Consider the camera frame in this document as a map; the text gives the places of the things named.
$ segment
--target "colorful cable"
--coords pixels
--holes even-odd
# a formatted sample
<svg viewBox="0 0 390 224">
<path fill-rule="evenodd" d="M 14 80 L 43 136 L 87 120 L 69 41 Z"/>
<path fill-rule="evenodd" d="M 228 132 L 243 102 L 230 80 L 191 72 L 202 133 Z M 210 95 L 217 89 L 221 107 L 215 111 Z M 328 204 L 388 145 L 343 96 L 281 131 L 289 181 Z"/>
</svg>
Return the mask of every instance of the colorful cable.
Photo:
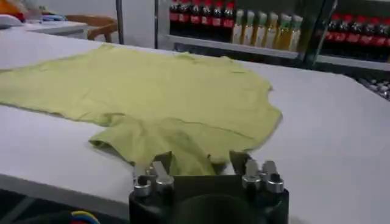
<svg viewBox="0 0 390 224">
<path fill-rule="evenodd" d="M 72 212 L 74 220 L 83 220 L 91 224 L 100 224 L 99 220 L 91 213 L 86 211 L 74 211 Z"/>
</svg>

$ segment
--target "red bottle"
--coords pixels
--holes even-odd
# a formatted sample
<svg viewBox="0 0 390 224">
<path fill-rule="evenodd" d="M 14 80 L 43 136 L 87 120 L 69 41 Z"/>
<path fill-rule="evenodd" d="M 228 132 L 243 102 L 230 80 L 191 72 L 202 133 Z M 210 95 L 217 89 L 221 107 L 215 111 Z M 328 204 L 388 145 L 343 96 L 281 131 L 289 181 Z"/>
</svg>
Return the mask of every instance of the red bottle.
<svg viewBox="0 0 390 224">
<path fill-rule="evenodd" d="M 347 53 L 347 36 L 349 34 L 350 27 L 352 25 L 353 17 L 351 15 L 345 15 L 342 17 L 342 21 L 338 27 L 338 31 L 335 34 L 334 42 L 336 44 L 334 51 L 338 55 L 348 55 Z"/>
<path fill-rule="evenodd" d="M 226 9 L 224 11 L 223 19 L 222 19 L 222 29 L 223 29 L 223 37 L 224 41 L 230 42 L 233 34 L 234 27 L 234 2 L 229 2 L 226 5 Z"/>
<path fill-rule="evenodd" d="M 359 40 L 359 45 L 361 48 L 360 58 L 363 60 L 370 59 L 372 55 L 373 50 L 370 44 L 375 35 L 375 28 L 378 25 L 378 23 L 379 23 L 378 19 L 371 18 L 363 29 L 363 34 Z"/>
<path fill-rule="evenodd" d="M 341 20 L 339 15 L 332 15 L 328 26 L 328 31 L 325 34 L 324 44 L 322 45 L 322 54 L 334 54 L 333 50 L 336 47 L 335 36 Z"/>
<path fill-rule="evenodd" d="M 349 34 L 347 36 L 347 44 L 349 48 L 347 55 L 350 57 L 355 57 L 355 58 L 359 57 L 360 54 L 359 40 L 363 33 L 363 26 L 365 22 L 366 22 L 366 17 L 358 16 L 357 19 L 351 25 Z"/>
<path fill-rule="evenodd" d="M 378 25 L 375 28 L 375 35 L 371 39 L 371 42 L 369 44 L 371 48 L 371 55 L 370 58 L 375 61 L 386 61 L 383 59 L 385 57 L 383 54 L 386 54 L 384 52 L 385 49 L 385 42 L 388 36 L 388 25 L 383 23 L 378 23 Z"/>
<path fill-rule="evenodd" d="M 191 23 L 191 33 L 194 37 L 200 37 L 201 36 L 201 24 L 202 21 L 201 15 L 202 14 L 202 6 L 200 5 L 200 0 L 193 0 L 193 4 L 191 6 L 191 16 L 190 16 L 190 23 Z"/>
<path fill-rule="evenodd" d="M 390 19 L 387 19 L 385 21 L 385 24 L 388 26 L 387 29 L 387 39 L 385 41 L 385 46 L 384 46 L 384 57 L 387 59 L 387 62 L 390 63 Z"/>
<path fill-rule="evenodd" d="M 173 35 L 179 32 L 179 7 L 177 0 L 172 0 L 169 6 L 169 33 Z"/>
<path fill-rule="evenodd" d="M 183 36 L 187 36 L 190 33 L 190 7 L 190 0 L 181 0 L 179 7 L 179 30 Z"/>
<path fill-rule="evenodd" d="M 213 24 L 213 6 L 211 0 L 205 0 L 202 8 L 202 38 L 211 38 L 212 24 Z"/>
<path fill-rule="evenodd" d="M 222 10 L 223 3 L 221 1 L 218 1 L 216 3 L 216 6 L 213 10 L 213 36 L 216 40 L 222 40 L 223 39 L 223 30 L 222 27 L 222 17 L 223 17 L 223 10 Z"/>
</svg>

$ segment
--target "yellow t-shirt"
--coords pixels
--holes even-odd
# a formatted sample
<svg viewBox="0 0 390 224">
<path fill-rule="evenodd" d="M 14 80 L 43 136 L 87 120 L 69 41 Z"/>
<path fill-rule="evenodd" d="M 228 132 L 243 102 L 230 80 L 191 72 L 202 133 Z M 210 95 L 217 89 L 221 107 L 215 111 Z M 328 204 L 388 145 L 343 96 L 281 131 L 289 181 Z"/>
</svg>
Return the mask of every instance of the yellow t-shirt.
<svg viewBox="0 0 390 224">
<path fill-rule="evenodd" d="M 265 141 L 280 118 L 270 88 L 228 58 L 109 45 L 0 74 L 1 103 L 105 126 L 90 141 L 145 167 L 172 152 L 176 175 L 214 174 L 229 150 Z"/>
</svg>

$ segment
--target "white table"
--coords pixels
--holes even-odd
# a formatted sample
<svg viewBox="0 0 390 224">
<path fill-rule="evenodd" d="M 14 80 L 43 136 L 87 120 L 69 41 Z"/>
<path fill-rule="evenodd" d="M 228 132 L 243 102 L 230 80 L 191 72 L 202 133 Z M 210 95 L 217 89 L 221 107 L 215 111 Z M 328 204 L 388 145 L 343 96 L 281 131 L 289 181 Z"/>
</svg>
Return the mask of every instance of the white table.
<svg viewBox="0 0 390 224">
<path fill-rule="evenodd" d="M 0 69 L 99 45 L 0 33 Z M 290 191 L 290 223 L 388 223 L 390 103 L 342 75 L 242 64 L 272 83 L 269 99 L 283 113 L 273 136 L 252 156 L 276 162 Z M 5 105 L 0 124 L 0 188 L 127 217 L 132 167 L 87 142 L 104 128 Z"/>
<path fill-rule="evenodd" d="M 86 39 L 88 25 L 71 21 L 46 21 L 36 24 L 25 23 L 23 26 L 12 27 L 9 31 L 31 31 L 36 33 L 46 33 L 58 36 L 76 37 Z"/>
</svg>

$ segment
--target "cola bottle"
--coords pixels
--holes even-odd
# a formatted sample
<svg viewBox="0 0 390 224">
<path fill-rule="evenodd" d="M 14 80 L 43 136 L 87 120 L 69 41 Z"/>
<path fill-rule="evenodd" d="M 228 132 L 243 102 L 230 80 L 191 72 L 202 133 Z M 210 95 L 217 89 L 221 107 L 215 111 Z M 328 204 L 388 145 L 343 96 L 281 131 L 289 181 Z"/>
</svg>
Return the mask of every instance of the cola bottle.
<svg viewBox="0 0 390 224">
<path fill-rule="evenodd" d="M 223 14 L 222 19 L 222 35 L 223 40 L 225 42 L 230 42 L 230 39 L 232 38 L 233 34 L 233 27 L 234 27 L 234 3 L 229 2 L 226 5 L 226 9 Z"/>
<path fill-rule="evenodd" d="M 200 0 L 193 0 L 191 6 L 191 16 L 190 16 L 190 29 L 193 37 L 201 37 L 201 11 L 202 7 L 200 5 Z"/>
<path fill-rule="evenodd" d="M 173 35 L 179 32 L 179 7 L 177 0 L 172 0 L 169 6 L 169 33 Z"/>
<path fill-rule="evenodd" d="M 205 0 L 202 8 L 201 34 L 202 38 L 210 39 L 212 31 L 213 6 L 211 0 Z"/>
<path fill-rule="evenodd" d="M 347 36 L 352 25 L 353 17 L 351 15 L 344 15 L 335 35 L 334 52 L 337 55 L 348 55 L 348 45 L 346 44 Z"/>
<path fill-rule="evenodd" d="M 388 36 L 389 32 L 389 24 L 386 24 L 385 21 L 382 23 L 378 23 L 375 28 L 375 35 L 371 39 L 370 42 L 370 49 L 371 49 L 371 55 L 370 59 L 373 59 L 375 61 L 386 61 L 388 52 L 385 48 L 385 42 Z"/>
<path fill-rule="evenodd" d="M 179 30 L 183 36 L 190 34 L 189 21 L 190 21 L 190 0 L 181 0 L 179 7 Z"/>
<path fill-rule="evenodd" d="M 223 11 L 222 11 L 222 2 L 218 1 L 216 3 L 216 7 L 213 10 L 213 19 L 212 19 L 212 25 L 213 25 L 213 36 L 215 40 L 222 41 L 223 40 L 223 30 L 222 27 L 222 17 L 223 17 Z"/>
<path fill-rule="evenodd" d="M 337 29 L 340 24 L 340 16 L 339 15 L 332 15 L 331 21 L 329 22 L 328 31 L 325 34 L 324 43 L 322 45 L 321 52 L 323 54 L 330 54 L 333 55 L 334 49 L 336 47 L 335 44 L 335 35 L 337 34 Z"/>
<path fill-rule="evenodd" d="M 363 33 L 363 25 L 366 22 L 366 17 L 358 16 L 357 19 L 352 23 L 347 36 L 347 53 L 346 55 L 353 58 L 358 58 L 360 49 L 359 49 L 359 40 Z"/>
</svg>

